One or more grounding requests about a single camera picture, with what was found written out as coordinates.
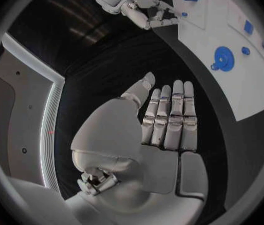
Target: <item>blue rectangular block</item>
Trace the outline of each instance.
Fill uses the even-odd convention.
[[[246,20],[244,30],[251,35],[253,34],[254,26],[248,20]]]

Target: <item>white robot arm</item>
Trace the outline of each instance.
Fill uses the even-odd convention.
[[[96,2],[108,13],[122,13],[124,16],[130,18],[138,27],[145,30],[177,24],[178,19],[176,17],[180,17],[180,14],[172,6],[159,0],[96,0]],[[153,7],[157,9],[157,13],[150,18],[140,10]],[[162,19],[166,10],[176,17]]]

